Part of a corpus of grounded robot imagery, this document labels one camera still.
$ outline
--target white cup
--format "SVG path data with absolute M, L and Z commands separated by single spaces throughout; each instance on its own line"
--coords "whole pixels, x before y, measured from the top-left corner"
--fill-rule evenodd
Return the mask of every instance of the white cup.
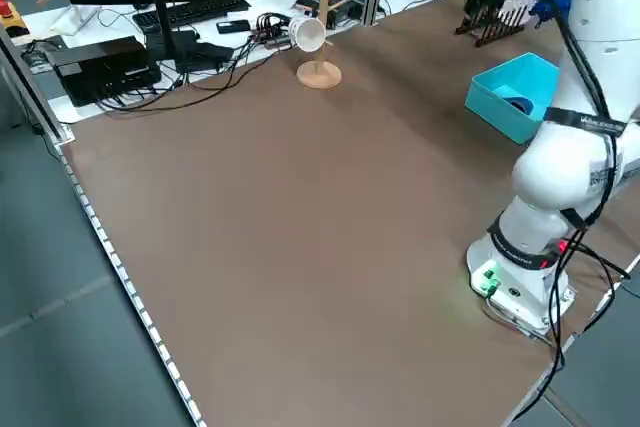
M 304 52 L 315 52 L 327 38 L 324 24 L 317 17 L 296 17 L 289 22 L 289 37 Z

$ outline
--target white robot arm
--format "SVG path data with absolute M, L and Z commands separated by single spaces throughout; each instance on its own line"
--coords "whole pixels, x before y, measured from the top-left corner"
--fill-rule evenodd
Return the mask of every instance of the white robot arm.
M 617 168 L 612 195 L 640 173 L 640 127 L 629 123 L 640 102 L 640 13 L 632 0 L 573 0 L 568 25 L 600 81 L 610 118 L 617 121 Z M 515 199 L 467 252 L 471 286 L 529 330 L 546 333 L 551 289 L 562 239 L 574 230 L 562 211 L 587 218 L 598 207 L 611 155 L 597 132 L 598 112 L 565 49 L 552 107 L 576 112 L 589 130 L 543 122 L 513 171 Z M 559 277 L 560 312 L 574 299 L 565 272 Z

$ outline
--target teal box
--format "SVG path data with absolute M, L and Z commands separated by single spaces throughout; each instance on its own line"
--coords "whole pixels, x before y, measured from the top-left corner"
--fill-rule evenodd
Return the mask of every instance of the teal box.
M 536 135 L 551 105 L 558 75 L 555 65 L 525 54 L 476 75 L 465 105 L 515 143 L 524 144 Z M 530 112 L 505 99 L 520 99 L 517 103 Z

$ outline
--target black box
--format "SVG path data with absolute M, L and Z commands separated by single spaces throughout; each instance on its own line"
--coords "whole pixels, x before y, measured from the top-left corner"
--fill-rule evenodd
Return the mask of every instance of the black box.
M 161 77 L 133 36 L 47 52 L 47 57 L 76 107 L 151 87 Z

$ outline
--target brown tabletop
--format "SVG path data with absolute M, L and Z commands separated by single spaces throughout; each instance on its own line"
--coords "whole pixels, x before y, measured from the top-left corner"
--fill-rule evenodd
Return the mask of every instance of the brown tabletop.
M 462 2 L 334 37 L 330 91 L 289 52 L 200 105 L 74 126 L 66 154 L 209 426 L 497 426 L 548 365 L 468 287 L 522 148 L 464 99 L 522 53 L 557 62 L 560 41 L 475 49 L 451 35 Z M 614 261 L 639 249 L 631 203 L 587 236 Z M 604 284 L 570 272 L 579 330 Z

